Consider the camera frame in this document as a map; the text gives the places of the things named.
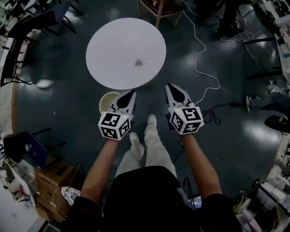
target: equipment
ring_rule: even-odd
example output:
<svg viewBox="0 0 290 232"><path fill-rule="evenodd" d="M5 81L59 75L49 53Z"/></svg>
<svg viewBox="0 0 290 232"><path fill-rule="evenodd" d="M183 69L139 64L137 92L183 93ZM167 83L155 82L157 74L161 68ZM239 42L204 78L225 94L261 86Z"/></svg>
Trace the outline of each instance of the equipment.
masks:
<svg viewBox="0 0 290 232"><path fill-rule="evenodd" d="M265 125L277 130L281 131L281 133L290 133L290 123L286 118L272 115L265 120Z"/></svg>
<svg viewBox="0 0 290 232"><path fill-rule="evenodd" d="M266 189L264 189L260 184L259 184L260 179L256 179L252 185L253 189L261 189L264 193L267 194L268 197L270 197L283 211L286 215L290 216L290 213L288 210L280 203L278 202L275 197L273 197Z"/></svg>
<svg viewBox="0 0 290 232"><path fill-rule="evenodd" d="M107 111L102 112L98 126L103 137L121 140L131 128L136 92L128 90L116 96Z"/></svg>
<svg viewBox="0 0 290 232"><path fill-rule="evenodd" d="M196 133L204 125L199 107L195 107L188 93L173 84L166 84L166 103L170 113L167 117L180 135Z"/></svg>

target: blue chair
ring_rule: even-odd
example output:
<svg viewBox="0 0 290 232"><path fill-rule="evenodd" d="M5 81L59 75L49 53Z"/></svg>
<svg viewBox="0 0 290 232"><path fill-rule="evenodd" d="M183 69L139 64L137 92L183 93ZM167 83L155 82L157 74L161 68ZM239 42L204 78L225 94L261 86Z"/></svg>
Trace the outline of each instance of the blue chair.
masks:
<svg viewBox="0 0 290 232"><path fill-rule="evenodd" d="M62 23L72 32L76 33L75 29L64 22L63 18L68 18L65 16L68 8L71 6L71 2L67 2L61 5L57 5L50 10L47 10L41 14L35 15L28 20L23 22L23 26L33 27L33 29L47 29L50 26Z"/></svg>
<svg viewBox="0 0 290 232"><path fill-rule="evenodd" d="M81 16L83 16L83 13L81 11L78 10L78 8L76 8L73 4L70 5L76 12L78 12Z"/></svg>
<svg viewBox="0 0 290 232"><path fill-rule="evenodd" d="M51 129L47 128L33 134L29 131L24 131L18 134L5 136L3 139L5 155L14 160L16 163L19 163L23 156L28 154L29 157L40 167L40 169L45 169L47 152L66 144L66 142L62 142L50 147L43 146L35 135L49 130Z"/></svg>

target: forearm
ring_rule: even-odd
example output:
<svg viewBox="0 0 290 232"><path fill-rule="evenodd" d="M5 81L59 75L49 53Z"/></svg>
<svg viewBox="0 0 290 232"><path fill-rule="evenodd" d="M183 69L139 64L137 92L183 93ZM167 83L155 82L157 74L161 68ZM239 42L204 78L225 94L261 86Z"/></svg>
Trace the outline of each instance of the forearm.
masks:
<svg viewBox="0 0 290 232"><path fill-rule="evenodd" d="M222 193L218 175L193 135L182 135L186 157L202 199L214 193Z"/></svg>
<svg viewBox="0 0 290 232"><path fill-rule="evenodd" d="M98 205L102 203L103 191L116 155L118 141L107 140L95 163L91 167L82 186L81 197L88 198Z"/></svg>

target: concrete floor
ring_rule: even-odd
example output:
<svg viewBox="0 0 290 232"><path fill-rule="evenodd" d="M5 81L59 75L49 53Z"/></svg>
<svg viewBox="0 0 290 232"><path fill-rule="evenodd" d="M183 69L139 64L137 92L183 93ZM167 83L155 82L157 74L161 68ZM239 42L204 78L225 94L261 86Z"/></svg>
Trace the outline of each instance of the concrete floor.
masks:
<svg viewBox="0 0 290 232"><path fill-rule="evenodd" d="M77 165L81 162L80 170L86 174L105 142L97 127L100 118L99 100L103 94L112 91L90 75L85 60L86 48L90 38L104 24L119 18L136 17L137 3L136 0L81 0L80 3L73 4L84 12L83 17L74 12L67 13L77 34L63 25L57 25L53 29L61 37L40 32L35 39L41 44L32 44L29 48L27 56L35 61L24 67L22 77L32 80L35 85L19 85L16 124L17 131L32 132L51 127L57 137L68 142L56 151L58 155L68 164ZM250 9L250 6L242 6L241 12L244 15ZM222 17L222 12L223 10L216 14ZM142 8L141 13L143 20L155 24L155 18L148 11ZM195 22L195 16L188 10L186 13ZM247 18L252 21L250 27L253 32L261 30L263 33L259 34L260 37L269 36L254 12ZM177 132L169 131L164 116L168 108L165 103L165 84L170 82L180 86L197 102L203 96L205 88L216 87L217 83L194 71L194 56L203 50L203 46L194 38L190 21L183 16L176 29L169 21L161 20L159 26L167 47L165 63L152 80L151 88L136 89L138 96L132 131L137 132L144 142L147 116L155 114L161 140L174 160L182 147L179 145ZM244 103L246 95L266 95L272 87L263 78L245 79L246 76L259 73L259 69L243 43L222 42L214 28L196 25L197 37L207 46L206 52L198 57L197 69L214 75L221 84L219 90L207 92L204 100L198 104L201 110L229 102ZM261 54L257 60L264 71L272 71L279 66L274 47L272 42L261 43ZM250 44L248 48L256 56L260 45ZM277 91L284 90L283 77L269 79L277 80L277 85L274 86ZM215 113L222 124L206 124L195 137L216 169L223 193L234 198L241 190L249 190L256 178L266 177L281 133L264 125L263 121L273 112L249 114L244 107L226 106L217 108ZM129 148L127 137L120 142L111 179ZM182 183L188 176L193 192L197 192L184 154L176 161L175 167L179 181Z"/></svg>

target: white cloth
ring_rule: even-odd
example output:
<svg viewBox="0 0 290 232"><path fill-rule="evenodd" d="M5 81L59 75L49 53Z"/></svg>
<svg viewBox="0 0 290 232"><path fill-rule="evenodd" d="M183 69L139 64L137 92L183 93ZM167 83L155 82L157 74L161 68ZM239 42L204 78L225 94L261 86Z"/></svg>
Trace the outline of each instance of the white cloth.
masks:
<svg viewBox="0 0 290 232"><path fill-rule="evenodd" d="M146 167L166 167L177 178L175 166L159 138L157 128L153 124L146 127L144 140L147 146ZM133 143L131 149L125 153L116 172L116 176L140 168L140 160L143 154L143 145Z"/></svg>

